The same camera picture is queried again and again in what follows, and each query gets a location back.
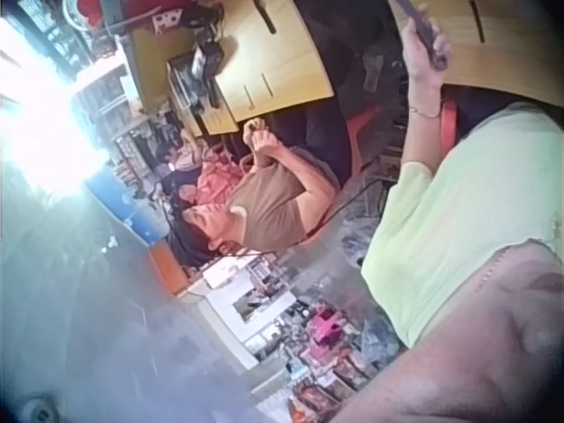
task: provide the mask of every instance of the floor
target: floor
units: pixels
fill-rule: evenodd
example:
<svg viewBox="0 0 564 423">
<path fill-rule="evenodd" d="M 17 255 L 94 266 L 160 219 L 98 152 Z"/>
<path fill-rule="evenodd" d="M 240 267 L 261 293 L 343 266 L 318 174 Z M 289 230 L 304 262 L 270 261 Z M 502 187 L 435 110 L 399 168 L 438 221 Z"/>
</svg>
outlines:
<svg viewBox="0 0 564 423">
<path fill-rule="evenodd" d="M 80 423 L 265 421 L 146 246 L 88 190 L 30 187 L 3 138 L 2 400 Z"/>
</svg>

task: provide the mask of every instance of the pink item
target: pink item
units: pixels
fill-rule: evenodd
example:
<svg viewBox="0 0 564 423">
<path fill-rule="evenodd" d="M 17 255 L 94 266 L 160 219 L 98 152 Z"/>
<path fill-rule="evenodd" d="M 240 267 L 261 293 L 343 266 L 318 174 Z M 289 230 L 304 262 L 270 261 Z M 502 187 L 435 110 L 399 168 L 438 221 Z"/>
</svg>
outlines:
<svg viewBox="0 0 564 423">
<path fill-rule="evenodd" d="M 321 360 L 342 337 L 343 328 L 338 324 L 341 317 L 340 312 L 324 307 L 309 322 L 309 351 L 314 359 Z"/>
<path fill-rule="evenodd" d="M 225 204 L 242 177 L 237 165 L 221 154 L 213 154 L 197 179 L 197 204 Z"/>
</svg>

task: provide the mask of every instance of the woman's hair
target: woman's hair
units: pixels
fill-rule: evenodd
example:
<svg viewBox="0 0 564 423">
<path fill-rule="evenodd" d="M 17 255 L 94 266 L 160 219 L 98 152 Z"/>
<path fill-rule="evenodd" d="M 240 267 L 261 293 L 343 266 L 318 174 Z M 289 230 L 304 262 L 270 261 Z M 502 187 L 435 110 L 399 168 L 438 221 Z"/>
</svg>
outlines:
<svg viewBox="0 0 564 423">
<path fill-rule="evenodd" d="M 182 213 L 173 216 L 167 242 L 181 265 L 199 269 L 218 254 L 210 250 L 208 236 L 197 226 L 186 222 Z"/>
<path fill-rule="evenodd" d="M 157 145 L 157 150 L 155 150 L 155 159 L 159 163 L 168 164 L 168 156 L 170 155 L 170 145 L 169 143 L 162 143 Z"/>
</svg>

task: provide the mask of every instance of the desk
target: desk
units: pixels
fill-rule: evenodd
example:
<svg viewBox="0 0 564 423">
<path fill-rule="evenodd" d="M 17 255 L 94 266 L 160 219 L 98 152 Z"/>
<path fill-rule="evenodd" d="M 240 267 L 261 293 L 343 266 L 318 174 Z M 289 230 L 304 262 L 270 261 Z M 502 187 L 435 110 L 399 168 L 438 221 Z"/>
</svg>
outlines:
<svg viewBox="0 0 564 423">
<path fill-rule="evenodd" d="M 237 122 L 333 95 L 293 0 L 263 0 L 275 34 L 268 31 L 252 0 L 221 3 L 225 20 L 219 43 L 226 57 L 216 82 L 223 103 L 218 110 L 205 108 L 202 115 L 211 134 L 235 132 Z"/>
<path fill-rule="evenodd" d="M 406 16 L 389 0 L 397 25 Z M 427 4 L 453 43 L 446 83 L 514 93 L 564 107 L 564 60 L 557 38 L 543 21 L 525 22 L 527 11 L 514 0 L 475 2 L 483 27 L 482 37 L 468 0 L 412 0 Z"/>
</svg>

